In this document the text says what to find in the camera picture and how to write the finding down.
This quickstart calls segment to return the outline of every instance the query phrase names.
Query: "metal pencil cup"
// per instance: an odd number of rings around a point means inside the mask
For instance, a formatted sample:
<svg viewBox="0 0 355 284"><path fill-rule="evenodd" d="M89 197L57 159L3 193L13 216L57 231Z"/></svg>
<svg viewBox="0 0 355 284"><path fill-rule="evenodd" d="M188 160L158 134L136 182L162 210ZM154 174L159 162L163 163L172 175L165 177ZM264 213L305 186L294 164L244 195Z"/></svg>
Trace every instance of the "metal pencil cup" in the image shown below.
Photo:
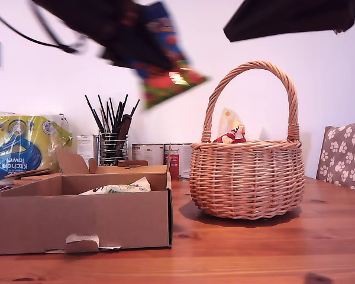
<svg viewBox="0 0 355 284"><path fill-rule="evenodd" d="M128 160L128 136L118 140L117 134L99 133L97 145L99 166L117 166L118 161Z"/></svg>

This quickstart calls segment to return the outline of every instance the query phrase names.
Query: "black cable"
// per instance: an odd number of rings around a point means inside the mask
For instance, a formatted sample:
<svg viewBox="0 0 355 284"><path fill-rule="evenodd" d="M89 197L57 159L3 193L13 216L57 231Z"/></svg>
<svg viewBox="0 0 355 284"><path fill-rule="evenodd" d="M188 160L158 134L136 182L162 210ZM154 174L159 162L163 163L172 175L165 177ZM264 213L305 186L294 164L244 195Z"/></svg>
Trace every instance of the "black cable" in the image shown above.
<svg viewBox="0 0 355 284"><path fill-rule="evenodd" d="M77 53L78 51L76 49L74 49L73 47L67 46L65 44L61 44L59 42L59 40L56 38L56 36L51 32L50 28L47 26L47 24L45 23L45 21L43 20L42 16L38 13L36 13L38 19L41 21L42 26L46 29L46 31L48 32L48 34L53 38L53 40L57 43L57 45L55 44L51 44L51 43L44 43L42 41L39 40L35 40L31 37L28 37L27 35L23 34L22 32L18 31L17 29L15 29L13 26L11 26L9 23L7 23L1 16L0 16L0 22L2 22L4 25L6 25L8 28L10 28L12 31L14 31L15 33L17 33L19 36L26 38L27 40L32 41L33 43L37 43L40 44L42 46L50 46L50 47L55 47L57 49L61 49L66 53ZM82 43L76 43L76 46L81 46Z"/></svg>

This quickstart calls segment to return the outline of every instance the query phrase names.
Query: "cardboard box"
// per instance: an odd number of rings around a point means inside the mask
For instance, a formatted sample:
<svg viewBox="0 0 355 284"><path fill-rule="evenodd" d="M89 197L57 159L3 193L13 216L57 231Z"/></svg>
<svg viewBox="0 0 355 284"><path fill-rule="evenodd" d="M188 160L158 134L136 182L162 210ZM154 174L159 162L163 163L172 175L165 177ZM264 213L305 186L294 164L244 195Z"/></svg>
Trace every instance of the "cardboard box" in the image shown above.
<svg viewBox="0 0 355 284"><path fill-rule="evenodd" d="M0 192L0 254L172 245L166 166L96 165L89 171L76 154L59 151L57 156L62 175ZM104 185L131 184L144 176L151 192L77 195Z"/></svg>

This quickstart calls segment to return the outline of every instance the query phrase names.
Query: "paint can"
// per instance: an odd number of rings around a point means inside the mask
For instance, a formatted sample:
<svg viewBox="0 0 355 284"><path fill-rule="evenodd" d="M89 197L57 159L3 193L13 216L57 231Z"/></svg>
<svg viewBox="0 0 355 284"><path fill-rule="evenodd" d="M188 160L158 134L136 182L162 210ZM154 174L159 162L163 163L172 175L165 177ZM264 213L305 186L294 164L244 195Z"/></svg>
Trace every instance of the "paint can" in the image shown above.
<svg viewBox="0 0 355 284"><path fill-rule="evenodd" d="M163 164L164 144L133 144L131 151L134 161L144 160L149 166Z"/></svg>
<svg viewBox="0 0 355 284"><path fill-rule="evenodd" d="M190 143L165 144L164 163L167 164L169 149L171 145L171 166L170 173L172 180L188 180L191 172L192 148Z"/></svg>

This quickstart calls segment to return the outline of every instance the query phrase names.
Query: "paw print fabric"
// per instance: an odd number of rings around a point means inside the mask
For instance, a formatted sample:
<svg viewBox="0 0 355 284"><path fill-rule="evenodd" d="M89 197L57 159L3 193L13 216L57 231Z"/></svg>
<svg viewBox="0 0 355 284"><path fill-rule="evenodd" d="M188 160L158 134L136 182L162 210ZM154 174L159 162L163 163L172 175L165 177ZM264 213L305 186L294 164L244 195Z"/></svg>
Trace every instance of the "paw print fabric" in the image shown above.
<svg viewBox="0 0 355 284"><path fill-rule="evenodd" d="M330 128L319 160L317 179L355 190L355 124Z"/></svg>

